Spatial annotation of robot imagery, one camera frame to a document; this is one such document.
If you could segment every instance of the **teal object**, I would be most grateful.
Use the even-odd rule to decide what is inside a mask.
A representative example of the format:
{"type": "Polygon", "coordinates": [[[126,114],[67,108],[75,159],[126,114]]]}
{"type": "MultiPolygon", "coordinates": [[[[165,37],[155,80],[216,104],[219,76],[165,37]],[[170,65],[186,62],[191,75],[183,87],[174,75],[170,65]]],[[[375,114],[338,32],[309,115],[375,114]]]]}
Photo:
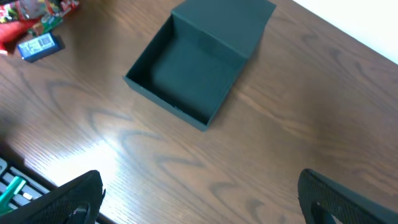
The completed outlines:
{"type": "Polygon", "coordinates": [[[22,177],[16,176],[13,178],[11,183],[7,186],[6,191],[0,196],[0,216],[13,211],[8,204],[10,200],[21,191],[25,184],[26,180],[22,177]]]}
{"type": "Polygon", "coordinates": [[[187,0],[172,10],[124,80],[205,131],[274,9],[264,0],[187,0]]]}

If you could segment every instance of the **wood grain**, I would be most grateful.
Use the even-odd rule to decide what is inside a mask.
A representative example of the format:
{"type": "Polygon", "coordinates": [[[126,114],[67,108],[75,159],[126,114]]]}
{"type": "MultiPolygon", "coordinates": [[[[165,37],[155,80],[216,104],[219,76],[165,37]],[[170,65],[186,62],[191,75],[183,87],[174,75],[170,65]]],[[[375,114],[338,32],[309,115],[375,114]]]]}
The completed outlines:
{"type": "Polygon", "coordinates": [[[55,185],[98,169],[117,223],[304,223],[312,168],[398,211],[398,66],[290,0],[207,132],[130,90],[181,0],[86,0],[65,50],[0,58],[8,143],[55,185]]]}

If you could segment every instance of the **open box lid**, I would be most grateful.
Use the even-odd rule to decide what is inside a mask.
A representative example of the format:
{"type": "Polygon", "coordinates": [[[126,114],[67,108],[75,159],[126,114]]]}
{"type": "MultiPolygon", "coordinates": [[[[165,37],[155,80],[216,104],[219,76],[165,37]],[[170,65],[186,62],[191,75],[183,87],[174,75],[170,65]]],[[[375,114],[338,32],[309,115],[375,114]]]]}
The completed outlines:
{"type": "Polygon", "coordinates": [[[172,14],[250,58],[275,7],[266,0],[186,0],[172,14]]]}

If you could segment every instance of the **green handle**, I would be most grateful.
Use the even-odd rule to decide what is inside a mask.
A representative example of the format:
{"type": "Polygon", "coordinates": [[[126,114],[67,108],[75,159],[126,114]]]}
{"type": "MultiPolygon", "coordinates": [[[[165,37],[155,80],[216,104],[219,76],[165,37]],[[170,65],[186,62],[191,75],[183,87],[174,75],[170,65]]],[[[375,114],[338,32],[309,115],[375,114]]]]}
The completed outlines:
{"type": "Polygon", "coordinates": [[[25,186],[26,180],[22,177],[16,176],[11,183],[7,186],[6,191],[0,196],[0,216],[12,211],[8,206],[10,200],[18,194],[19,191],[25,186]]]}

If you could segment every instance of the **wooden table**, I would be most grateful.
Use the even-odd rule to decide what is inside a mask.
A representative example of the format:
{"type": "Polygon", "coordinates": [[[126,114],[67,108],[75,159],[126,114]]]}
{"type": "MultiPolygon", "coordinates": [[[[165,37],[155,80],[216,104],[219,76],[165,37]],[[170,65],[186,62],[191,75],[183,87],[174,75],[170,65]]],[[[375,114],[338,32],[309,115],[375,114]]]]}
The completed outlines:
{"type": "Polygon", "coordinates": [[[28,167],[56,185],[98,169],[101,212],[117,223],[304,223],[303,168],[398,211],[396,64],[273,0],[257,54],[202,133],[122,80],[181,2],[86,0],[55,31],[65,50],[0,58],[0,115],[28,167]]]}

